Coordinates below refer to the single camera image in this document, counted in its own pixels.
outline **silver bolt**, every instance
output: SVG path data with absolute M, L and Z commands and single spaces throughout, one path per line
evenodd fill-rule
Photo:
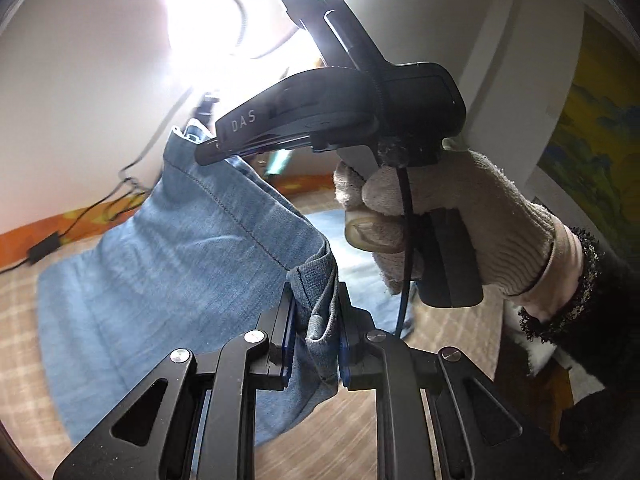
M 262 330 L 249 330 L 244 334 L 244 340 L 248 343 L 259 343 L 264 339 L 264 332 Z
M 178 348 L 171 352 L 171 355 L 169 355 L 169 357 L 174 363 L 183 363 L 190 357 L 190 355 L 191 352 L 189 352 L 186 348 Z
M 380 341 L 384 341 L 386 337 L 386 332 L 384 330 L 380 330 L 379 328 L 375 328 L 367 332 L 367 339 L 372 343 L 379 343 Z
M 453 346 L 445 346 L 442 350 L 440 350 L 442 357 L 445 361 L 449 361 L 450 363 L 457 363 L 460 361 L 460 350 Z

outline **yellow and green painting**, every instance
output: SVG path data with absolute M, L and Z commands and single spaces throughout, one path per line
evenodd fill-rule
M 540 168 L 634 267 L 640 255 L 640 60 L 588 14 L 574 80 Z

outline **white knit glove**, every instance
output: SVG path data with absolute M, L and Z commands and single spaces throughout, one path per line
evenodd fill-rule
M 574 249 L 572 257 L 579 259 L 581 270 L 582 253 L 577 238 L 542 206 L 526 200 L 485 156 L 475 152 L 444 151 L 437 164 L 408 168 L 408 175 L 416 214 L 441 207 L 460 211 L 476 250 L 482 283 L 497 285 L 503 295 L 517 296 L 540 280 L 559 232 L 561 235 L 567 232 L 569 238 L 573 237 L 569 240 Z M 341 162 L 334 173 L 334 182 L 336 199 L 346 210 L 348 242 L 373 251 L 389 289 L 399 292 L 404 264 L 404 253 L 399 251 L 404 231 L 399 218 L 402 199 L 396 170 L 381 168 L 364 182 Z M 414 262 L 412 278 L 417 279 L 422 275 L 422 259 L 417 253 Z M 576 285 L 579 274 L 575 276 Z M 564 300 L 566 294 L 567 291 L 562 298 L 553 301 Z M 534 300 L 548 303 L 546 297 Z M 560 306 L 533 306 L 532 311 L 540 314 L 538 317 L 542 320 L 548 316 L 536 309 L 553 310 Z

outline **plaid bedsheet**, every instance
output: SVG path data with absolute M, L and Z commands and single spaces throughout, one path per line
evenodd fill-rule
M 293 197 L 304 214 L 338 207 L 332 192 Z M 45 479 L 71 450 L 47 389 L 36 318 L 38 275 L 50 264 L 94 247 L 99 237 L 62 247 L 33 267 L 0 276 L 0 420 L 33 468 Z M 410 346 L 435 352 L 457 346 L 489 377 L 498 359 L 502 300 L 485 289 L 473 308 L 438 309 L 414 300 Z M 322 403 L 301 424 L 256 450 L 259 480 L 341 480 L 376 477 L 373 392 L 347 392 Z

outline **black handle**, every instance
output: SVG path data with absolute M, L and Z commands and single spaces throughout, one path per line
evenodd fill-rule
M 430 306 L 473 306 L 482 301 L 476 251 L 457 209 L 415 215 L 412 238 L 422 256 L 420 300 Z

